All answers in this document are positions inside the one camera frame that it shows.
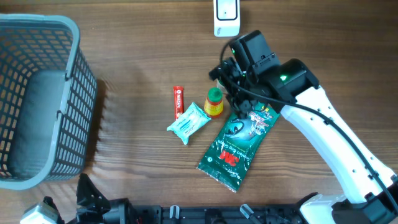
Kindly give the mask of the green 3M gloves packet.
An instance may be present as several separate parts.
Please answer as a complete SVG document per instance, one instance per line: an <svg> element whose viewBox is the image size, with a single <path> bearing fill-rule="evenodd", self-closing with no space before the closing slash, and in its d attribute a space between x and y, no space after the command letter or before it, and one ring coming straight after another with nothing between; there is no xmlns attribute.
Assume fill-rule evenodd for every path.
<svg viewBox="0 0 398 224"><path fill-rule="evenodd" d="M237 192L259 146L278 118L279 113L262 103L244 118L231 114L197 169Z"/></svg>

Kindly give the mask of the white jar green lid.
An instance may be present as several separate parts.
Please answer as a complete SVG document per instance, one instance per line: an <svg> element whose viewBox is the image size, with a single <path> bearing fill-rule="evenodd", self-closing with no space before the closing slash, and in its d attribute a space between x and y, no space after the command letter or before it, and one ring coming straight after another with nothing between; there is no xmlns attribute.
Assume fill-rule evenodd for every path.
<svg viewBox="0 0 398 224"><path fill-rule="evenodd" d="M227 89L223 85L223 82L221 82L220 80L217 80L216 87L220 89L224 95L228 93Z"/></svg>

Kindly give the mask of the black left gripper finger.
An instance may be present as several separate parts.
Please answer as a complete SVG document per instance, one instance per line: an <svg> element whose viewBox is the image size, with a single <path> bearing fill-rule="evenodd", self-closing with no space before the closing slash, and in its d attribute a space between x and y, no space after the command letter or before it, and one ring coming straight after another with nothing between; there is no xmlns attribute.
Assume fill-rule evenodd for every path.
<svg viewBox="0 0 398 224"><path fill-rule="evenodd" d="M77 205L98 214L111 210L109 200L95 187L87 174L81 173L76 192Z"/></svg>
<svg viewBox="0 0 398 224"><path fill-rule="evenodd" d="M51 208L53 208L57 212L57 224L65 224L65 221L62 219L57 206L54 204L52 197L45 196L43 199L43 202L49 205Z"/></svg>

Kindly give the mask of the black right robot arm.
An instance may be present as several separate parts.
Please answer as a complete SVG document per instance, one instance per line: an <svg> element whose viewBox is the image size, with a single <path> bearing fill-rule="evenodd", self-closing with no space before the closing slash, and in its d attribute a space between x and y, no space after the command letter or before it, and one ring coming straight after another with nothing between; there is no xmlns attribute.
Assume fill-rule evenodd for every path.
<svg viewBox="0 0 398 224"><path fill-rule="evenodd" d="M355 135L334 109L317 77L299 59L281 63L263 34L255 30L226 44L210 72L227 91L240 118L256 104L270 105L293 124L327 163L342 195L313 193L298 203L304 223L389 223L397 217L397 175Z"/></svg>

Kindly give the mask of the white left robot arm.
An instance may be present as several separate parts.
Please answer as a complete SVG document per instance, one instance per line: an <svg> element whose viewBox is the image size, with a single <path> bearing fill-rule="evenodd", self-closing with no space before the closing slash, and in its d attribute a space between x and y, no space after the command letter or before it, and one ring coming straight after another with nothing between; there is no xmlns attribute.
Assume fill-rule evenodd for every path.
<svg viewBox="0 0 398 224"><path fill-rule="evenodd" d="M43 202L55 209L58 209L51 197L44 197ZM135 209L127 198L108 200L94 185L87 174L80 174L76 191L75 218L65 222L60 214L56 223L67 224L118 224L137 223Z"/></svg>

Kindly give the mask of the red sauce bottle green cap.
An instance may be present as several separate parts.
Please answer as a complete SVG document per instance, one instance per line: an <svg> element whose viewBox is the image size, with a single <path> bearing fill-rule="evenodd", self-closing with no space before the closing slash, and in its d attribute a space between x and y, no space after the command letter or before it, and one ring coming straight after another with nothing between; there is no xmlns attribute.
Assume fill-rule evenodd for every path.
<svg viewBox="0 0 398 224"><path fill-rule="evenodd" d="M204 104L205 113L211 118L217 118L222 114L223 108L223 92L219 88L211 88Z"/></svg>

